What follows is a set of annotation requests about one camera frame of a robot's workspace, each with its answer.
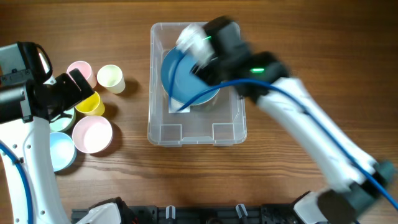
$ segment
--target brown tabletop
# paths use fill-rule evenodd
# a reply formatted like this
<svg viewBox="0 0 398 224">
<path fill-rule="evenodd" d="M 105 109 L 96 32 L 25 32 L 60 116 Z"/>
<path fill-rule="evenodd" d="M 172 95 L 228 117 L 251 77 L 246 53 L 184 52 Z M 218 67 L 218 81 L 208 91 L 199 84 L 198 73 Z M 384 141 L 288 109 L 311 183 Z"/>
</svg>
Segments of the brown tabletop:
<svg viewBox="0 0 398 224">
<path fill-rule="evenodd" d="M 340 128 L 377 160 L 398 167 L 398 16 L 396 1 L 91 2 L 0 5 L 0 46 L 41 44 L 54 75 L 76 60 L 118 65 L 122 95 L 95 89 L 113 124 L 103 153 L 78 153 L 57 174 L 68 216 L 73 208 L 122 197 L 164 207 L 289 203 L 325 185 L 311 158 L 268 115 L 246 100 L 248 138 L 232 147 L 164 148 L 147 140 L 150 28 L 233 16 L 256 51 L 270 50 L 300 77 Z M 398 198 L 397 184 L 391 194 Z M 0 223 L 12 223 L 0 166 Z M 382 199 L 361 223 L 397 223 Z"/>
</svg>

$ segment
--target plastic bin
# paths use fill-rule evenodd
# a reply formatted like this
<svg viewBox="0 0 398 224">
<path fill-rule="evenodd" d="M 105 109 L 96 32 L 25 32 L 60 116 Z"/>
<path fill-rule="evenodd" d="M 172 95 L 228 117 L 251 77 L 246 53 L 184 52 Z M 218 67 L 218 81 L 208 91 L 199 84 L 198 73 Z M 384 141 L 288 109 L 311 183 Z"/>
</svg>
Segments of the plastic bin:
<svg viewBox="0 0 398 224">
<path fill-rule="evenodd" d="M 223 88 L 210 101 L 191 106 L 189 113 L 169 113 L 160 80 L 162 61 L 189 22 L 156 23 L 150 30 L 148 140 L 155 145 L 214 144 L 231 146 L 247 136 L 244 99 L 233 87 Z"/>
</svg>

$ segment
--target green led indicator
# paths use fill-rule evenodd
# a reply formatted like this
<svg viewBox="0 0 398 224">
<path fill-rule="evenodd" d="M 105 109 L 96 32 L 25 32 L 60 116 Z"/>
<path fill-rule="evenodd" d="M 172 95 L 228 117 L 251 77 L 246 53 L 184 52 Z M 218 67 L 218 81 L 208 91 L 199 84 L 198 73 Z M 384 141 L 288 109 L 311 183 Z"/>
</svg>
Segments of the green led indicator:
<svg viewBox="0 0 398 224">
<path fill-rule="evenodd" d="M 264 71 L 263 68 L 252 68 L 250 69 L 251 73 L 262 73 Z"/>
</svg>

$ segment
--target yellow cup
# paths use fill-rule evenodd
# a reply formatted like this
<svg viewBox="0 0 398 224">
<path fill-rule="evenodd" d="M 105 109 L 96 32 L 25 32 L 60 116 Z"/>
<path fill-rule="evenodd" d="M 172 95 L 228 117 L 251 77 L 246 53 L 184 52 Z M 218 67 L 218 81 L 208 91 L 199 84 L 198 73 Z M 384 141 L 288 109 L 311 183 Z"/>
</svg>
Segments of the yellow cup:
<svg viewBox="0 0 398 224">
<path fill-rule="evenodd" d="M 105 112 L 105 105 L 101 100 L 100 95 L 95 92 L 92 96 L 85 99 L 75 106 L 76 110 L 85 115 L 101 116 Z"/>
</svg>

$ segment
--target green bowl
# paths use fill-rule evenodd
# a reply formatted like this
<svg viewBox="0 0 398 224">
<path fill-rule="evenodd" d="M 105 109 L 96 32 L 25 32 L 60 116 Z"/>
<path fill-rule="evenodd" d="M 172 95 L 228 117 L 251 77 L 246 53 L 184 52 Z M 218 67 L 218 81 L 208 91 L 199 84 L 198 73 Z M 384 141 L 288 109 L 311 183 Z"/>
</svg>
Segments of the green bowl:
<svg viewBox="0 0 398 224">
<path fill-rule="evenodd" d="M 72 108 L 70 110 L 65 111 L 65 113 L 72 115 L 72 118 L 60 118 L 60 119 L 56 120 L 59 116 L 55 117 L 53 120 L 56 120 L 56 121 L 50 123 L 51 133 L 67 131 L 68 129 L 70 129 L 73 126 L 73 124 L 76 121 L 75 109 Z"/>
</svg>

